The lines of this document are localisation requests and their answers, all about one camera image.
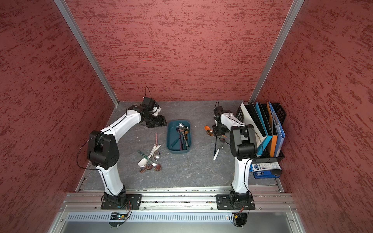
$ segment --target teal plastic tray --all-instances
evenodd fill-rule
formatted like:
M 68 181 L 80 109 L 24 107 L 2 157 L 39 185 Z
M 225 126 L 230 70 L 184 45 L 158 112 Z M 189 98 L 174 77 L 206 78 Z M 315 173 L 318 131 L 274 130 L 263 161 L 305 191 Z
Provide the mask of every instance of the teal plastic tray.
M 179 138 L 179 133 L 176 131 L 176 129 L 179 127 L 179 123 L 183 123 L 185 127 L 188 127 L 189 130 L 191 130 L 190 123 L 186 120 L 174 120 L 170 123 L 168 123 L 167 128 L 167 149 L 173 153 L 173 154 L 184 154 L 187 153 L 191 146 L 192 146 L 192 133 L 188 133 L 188 145 L 189 149 L 186 150 L 180 150 L 180 142 L 177 142 L 173 147 L 171 147 L 171 144 Z

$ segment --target metal panel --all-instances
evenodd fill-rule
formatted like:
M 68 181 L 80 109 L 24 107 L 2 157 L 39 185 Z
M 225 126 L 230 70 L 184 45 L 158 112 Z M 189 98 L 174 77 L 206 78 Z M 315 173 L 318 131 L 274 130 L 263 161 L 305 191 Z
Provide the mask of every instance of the metal panel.
M 289 225 L 293 233 L 305 233 L 298 213 L 287 212 L 286 215 L 288 217 Z
M 130 191 L 141 194 L 142 201 L 139 211 L 146 212 L 221 212 L 217 210 L 217 194 L 227 194 L 227 187 L 204 187 L 199 190 L 177 190 L 175 188 L 168 191 L 160 189 L 150 189 L 148 191 Z M 255 192 L 252 191 L 256 210 L 253 212 L 288 212 L 297 211 L 292 195 L 280 192 Z M 61 207 L 65 211 L 92 211 L 104 212 L 101 210 L 102 192 L 79 192 L 68 193 Z
M 111 212 L 70 212 L 66 221 L 108 222 Z M 127 222 L 231 222 L 231 212 L 180 213 L 180 212 L 133 212 Z
M 285 190 L 284 190 L 283 187 L 282 187 L 282 184 L 281 184 L 280 178 L 276 178 L 276 182 L 277 182 L 277 186 L 279 187 L 280 192 L 281 192 L 281 193 L 284 193 Z
M 82 47 L 85 55 L 87 56 L 89 62 L 91 63 L 93 69 L 96 71 L 97 76 L 100 78 L 102 84 L 104 85 L 104 88 L 106 89 L 107 93 L 109 94 L 110 98 L 112 99 L 115 106 L 118 105 L 119 100 L 117 96 L 115 95 L 112 87 L 110 86 L 109 82 L 106 79 L 106 76 L 104 72 L 102 71 L 98 61 L 94 57 L 94 54 L 89 47 L 87 41 L 85 40 L 82 32 L 80 31 L 77 23 L 75 22 L 74 17 L 72 16 L 69 7 L 67 6 L 65 0 L 54 0 L 56 3 L 58 9 L 60 10 L 62 16 L 66 20 L 66 23 L 69 25 L 72 33 L 74 34 L 76 40 Z
M 274 64 L 277 55 L 280 52 L 280 49 L 290 31 L 291 26 L 294 23 L 294 20 L 303 4 L 304 0 L 294 0 L 293 3 L 291 4 L 290 10 L 288 15 L 286 16 L 286 19 L 282 25 L 282 28 L 280 30 L 280 33 L 277 37 L 277 40 L 272 48 L 271 54 L 268 57 L 267 63 L 263 69 L 263 72 L 260 75 L 260 78 L 254 88 L 253 93 L 251 94 L 249 102 L 254 102 L 256 98 L 258 97 L 258 94 L 267 78 L 267 75 L 269 71 L 272 68 L 272 65 Z

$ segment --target black cable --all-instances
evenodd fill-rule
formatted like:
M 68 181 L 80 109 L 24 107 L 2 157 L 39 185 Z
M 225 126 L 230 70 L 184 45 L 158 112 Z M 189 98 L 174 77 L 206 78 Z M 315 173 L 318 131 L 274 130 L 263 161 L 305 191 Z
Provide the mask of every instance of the black cable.
M 219 138 L 220 140 L 222 139 L 222 138 L 220 138 L 220 137 L 218 137 L 218 136 L 217 136 L 217 138 Z M 231 144 L 228 143 L 227 141 L 225 141 L 224 143 L 227 143 L 228 145 L 231 145 Z
M 250 161 L 250 159 L 249 160 L 247 160 L 246 161 L 246 164 L 245 164 L 245 170 L 244 170 L 244 185 L 245 185 L 245 188 L 250 192 L 250 190 L 247 188 L 247 186 L 246 186 L 246 183 L 245 183 L 245 178 L 246 178 L 246 166 L 247 166 L 247 163 Z
M 151 93 L 150 93 L 150 90 L 149 90 L 149 88 L 147 86 L 145 87 L 145 95 L 144 95 L 144 97 L 146 97 L 146 88 L 148 89 L 149 95 L 150 95 L 150 98 L 151 98 Z
M 115 126 L 117 126 L 120 122 L 122 122 L 124 119 L 126 119 L 126 117 L 127 117 L 127 110 L 126 110 L 126 116 L 123 117 L 122 120 L 120 120 L 118 123 L 116 123 L 115 125 L 113 125 L 113 127 L 111 127 L 110 129 L 108 129 L 107 131 L 109 131 L 109 130 L 111 130 L 112 128 L 114 128 Z
M 213 157 L 215 157 L 215 153 L 216 153 L 216 141 L 217 141 L 217 136 L 215 136 L 215 149 L 214 149 L 214 154 L 212 155 Z
M 80 153 L 81 149 L 84 147 L 85 144 L 87 144 L 87 142 L 89 142 L 91 139 L 95 138 L 96 136 L 97 136 L 97 135 L 95 135 L 95 136 L 91 137 L 90 139 L 88 139 L 88 141 L 86 141 L 86 142 L 85 142 L 85 143 L 80 147 L 78 153 L 76 154 L 76 164 L 77 164 L 77 166 L 78 166 L 79 168 L 81 168 L 81 169 L 84 169 L 84 170 L 97 170 L 97 171 L 100 171 L 99 169 L 96 169 L 96 168 L 92 169 L 92 168 L 84 168 L 84 167 L 81 167 L 81 166 L 79 165 L 79 162 L 78 162 L 78 157 L 79 157 L 79 153 Z M 107 184 L 106 184 L 106 181 L 105 181 L 104 176 L 102 176 L 102 178 L 103 178 L 103 180 L 104 180 L 105 187 L 107 187 Z M 114 196 L 113 193 L 109 190 L 109 188 L 107 188 L 107 190 L 110 192 L 110 194 L 111 194 L 112 196 Z
M 238 124 L 240 124 L 240 125 L 244 125 L 244 124 L 241 124 L 241 123 L 239 123 L 238 121 L 236 121 L 235 119 L 232 119 L 232 118 L 230 118 L 232 115 L 231 114 L 229 114 L 229 117 L 228 117 L 228 119 L 231 119 L 231 120 L 234 120 L 235 122 L 237 122 Z M 254 131 L 254 133 L 257 135 L 257 137 L 258 137 L 258 139 L 259 139 L 259 141 L 260 141 L 260 144 L 262 144 L 262 141 L 260 140 L 260 137 L 259 137 L 259 135 L 258 135 L 258 133 L 257 132 L 255 132 L 255 130 L 253 130 Z
M 253 200 L 253 194 L 250 191 L 249 193 L 251 194 L 251 198 L 250 198 L 250 203 L 251 203 L 251 201 Z M 249 207 L 249 211 L 247 211 L 246 221 L 243 224 L 243 226 L 246 225 L 247 219 L 249 218 L 249 213 L 250 213 L 250 207 Z
M 126 204 L 125 205 L 123 205 L 121 208 L 120 208 L 120 210 L 122 210 L 124 207 L 126 207 L 126 209 L 127 209 L 127 201 L 126 201 Z
M 132 207 L 132 202 L 131 202 L 131 200 L 128 200 L 128 201 L 129 201 L 129 206 Z M 123 223 L 125 223 L 125 222 L 129 219 L 129 217 L 132 215 L 132 211 L 133 211 L 133 210 L 134 210 L 134 209 L 131 208 L 131 213 L 127 216 L 126 220 L 124 220 Z

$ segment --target metal spoon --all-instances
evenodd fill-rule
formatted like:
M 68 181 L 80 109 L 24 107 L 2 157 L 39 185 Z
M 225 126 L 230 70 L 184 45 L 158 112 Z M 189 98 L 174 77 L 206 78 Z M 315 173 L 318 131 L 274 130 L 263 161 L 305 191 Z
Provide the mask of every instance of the metal spoon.
M 143 173 L 144 171 L 146 171 L 146 167 L 145 166 L 141 166 L 139 172 Z
M 156 133 L 156 146 L 158 146 L 158 135 Z M 161 158 L 161 155 L 158 150 L 156 150 L 153 154 L 153 158 L 155 161 L 158 161 Z
M 154 170 L 155 171 L 160 171 L 160 170 L 162 170 L 162 166 L 159 163 L 157 163 L 157 165 L 154 166 Z
M 137 152 L 139 152 L 139 154 L 144 158 L 146 159 L 147 161 L 150 161 L 151 162 L 151 165 L 152 167 L 154 167 L 154 170 L 155 171 L 160 171 L 162 170 L 162 166 L 159 164 L 159 163 L 155 163 L 153 162 L 150 158 L 146 157 L 144 153 L 142 153 L 141 151 L 137 150 Z
M 206 130 L 208 135 L 214 136 L 214 132 L 210 129 L 210 127 L 208 125 L 205 126 L 205 130 Z
M 189 129 L 187 127 L 186 130 L 185 130 L 185 138 L 187 139 L 187 141 L 188 141 L 188 133 L 189 133 Z
M 186 144 L 186 149 L 189 149 L 188 142 L 187 142 L 187 140 L 186 140 L 186 138 L 185 138 L 185 133 L 184 133 L 185 126 L 184 126 L 183 123 L 180 123 L 180 124 L 179 124 L 179 130 L 180 130 L 180 132 L 183 133 L 184 141 L 185 141 L 185 144 Z
M 153 168 L 153 164 L 151 163 L 150 160 L 146 163 L 146 170 L 151 170 Z
M 207 132 L 208 135 L 214 136 L 214 132 L 211 129 L 206 130 L 206 132 Z

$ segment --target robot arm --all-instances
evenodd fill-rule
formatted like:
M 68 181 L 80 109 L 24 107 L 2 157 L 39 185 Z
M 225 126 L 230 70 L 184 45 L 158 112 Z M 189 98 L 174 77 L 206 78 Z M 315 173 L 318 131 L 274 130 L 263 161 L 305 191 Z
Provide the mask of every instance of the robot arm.
M 246 125 L 234 117 L 233 113 L 224 111 L 218 106 L 214 109 L 216 125 L 213 126 L 215 136 L 231 133 L 231 152 L 235 157 L 235 174 L 230 193 L 234 206 L 244 205 L 251 200 L 248 181 L 250 164 L 257 155 L 257 143 L 253 125 Z
M 148 128 L 167 125 L 166 119 L 158 115 L 161 111 L 158 103 L 144 97 L 142 104 L 132 105 L 126 113 L 113 124 L 101 131 L 92 131 L 88 143 L 87 158 L 99 171 L 105 186 L 104 200 L 121 208 L 125 205 L 125 187 L 120 180 L 117 162 L 119 150 L 117 142 L 135 124 L 140 123 Z

